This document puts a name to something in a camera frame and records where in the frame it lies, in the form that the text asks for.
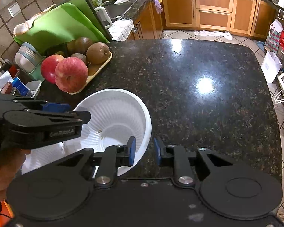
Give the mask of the person left hand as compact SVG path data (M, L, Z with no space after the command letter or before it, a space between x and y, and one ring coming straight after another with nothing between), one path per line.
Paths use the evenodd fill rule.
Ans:
M9 184L15 178L31 150L12 148L0 153L0 202L6 199Z

